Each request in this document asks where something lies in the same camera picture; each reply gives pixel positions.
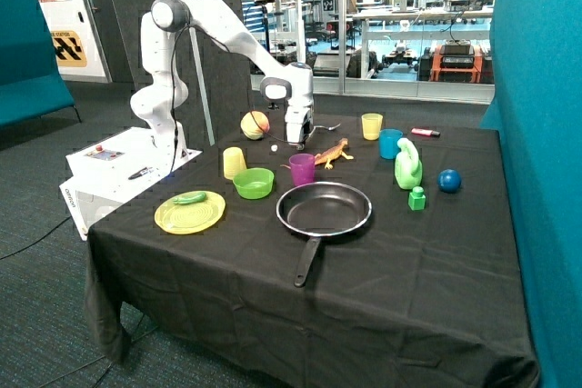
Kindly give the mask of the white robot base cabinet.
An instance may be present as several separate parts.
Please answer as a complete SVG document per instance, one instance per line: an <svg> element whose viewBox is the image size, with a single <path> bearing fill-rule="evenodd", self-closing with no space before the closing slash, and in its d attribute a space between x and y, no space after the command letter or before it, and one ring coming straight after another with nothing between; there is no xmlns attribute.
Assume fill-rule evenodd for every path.
<svg viewBox="0 0 582 388"><path fill-rule="evenodd" d="M60 185L76 229L85 240L91 225L200 155L180 145L159 152L154 134L131 127L70 154L72 177Z"/></svg>

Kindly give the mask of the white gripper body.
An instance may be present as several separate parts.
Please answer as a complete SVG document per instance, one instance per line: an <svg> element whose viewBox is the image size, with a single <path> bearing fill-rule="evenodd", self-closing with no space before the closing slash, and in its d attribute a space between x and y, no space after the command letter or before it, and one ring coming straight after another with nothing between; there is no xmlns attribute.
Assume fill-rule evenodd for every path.
<svg viewBox="0 0 582 388"><path fill-rule="evenodd" d="M286 140L289 144L304 144L313 131L313 106L292 106L286 109Z"/></svg>

